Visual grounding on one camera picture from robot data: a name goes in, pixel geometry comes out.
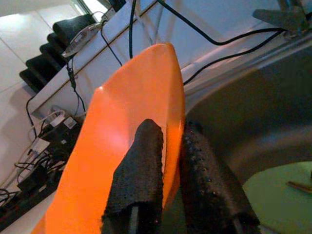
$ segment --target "white wall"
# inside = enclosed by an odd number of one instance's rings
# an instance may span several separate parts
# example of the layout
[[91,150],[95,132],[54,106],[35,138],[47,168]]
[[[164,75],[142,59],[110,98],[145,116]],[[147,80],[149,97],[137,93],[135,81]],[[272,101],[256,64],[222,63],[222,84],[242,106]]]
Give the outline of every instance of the white wall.
[[[71,5],[64,4],[66,2],[69,1],[0,0],[0,16],[4,12],[10,12],[10,9],[14,9],[16,13],[0,17],[0,183],[31,143],[28,137],[31,126],[25,105],[35,93],[22,81],[19,73],[27,68],[25,62],[28,59],[40,54],[39,47],[47,43],[46,37],[52,32],[54,22],[77,16]],[[19,8],[21,6],[25,6],[23,11]],[[10,187],[10,191],[16,189],[15,184]],[[50,196],[1,234],[29,234],[52,198]]]

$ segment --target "gray metal surface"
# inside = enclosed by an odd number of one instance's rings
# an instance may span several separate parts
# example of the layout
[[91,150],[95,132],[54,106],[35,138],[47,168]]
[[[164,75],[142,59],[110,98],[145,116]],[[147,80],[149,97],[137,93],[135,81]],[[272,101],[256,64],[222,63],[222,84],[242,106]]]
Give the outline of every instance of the gray metal surface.
[[186,102],[206,93],[187,119],[202,125],[241,183],[271,167],[312,160],[310,39],[277,48],[187,96]]

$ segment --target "green floor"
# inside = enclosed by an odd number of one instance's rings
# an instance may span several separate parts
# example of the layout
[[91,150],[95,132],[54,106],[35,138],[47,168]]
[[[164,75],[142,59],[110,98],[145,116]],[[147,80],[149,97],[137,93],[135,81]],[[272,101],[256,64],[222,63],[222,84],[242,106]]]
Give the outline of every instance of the green floor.
[[[244,184],[261,224],[282,234],[312,234],[312,195],[285,185],[289,180],[312,185],[311,171],[312,162],[295,163],[255,174]],[[161,233],[187,233],[180,191],[164,212]]]

